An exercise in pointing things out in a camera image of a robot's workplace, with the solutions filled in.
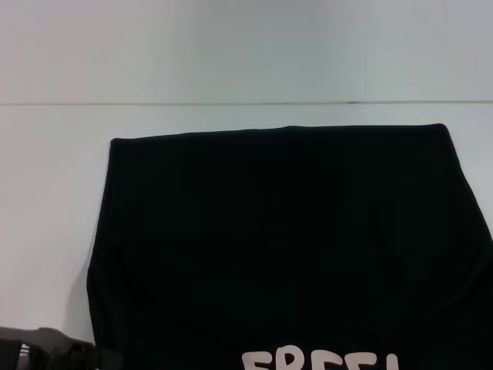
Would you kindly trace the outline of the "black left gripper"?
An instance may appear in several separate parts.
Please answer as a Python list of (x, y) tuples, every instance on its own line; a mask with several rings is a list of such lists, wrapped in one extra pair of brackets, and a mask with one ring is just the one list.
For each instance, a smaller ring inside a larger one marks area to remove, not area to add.
[(1, 328), (1, 368), (121, 370), (118, 351), (70, 338), (57, 329)]

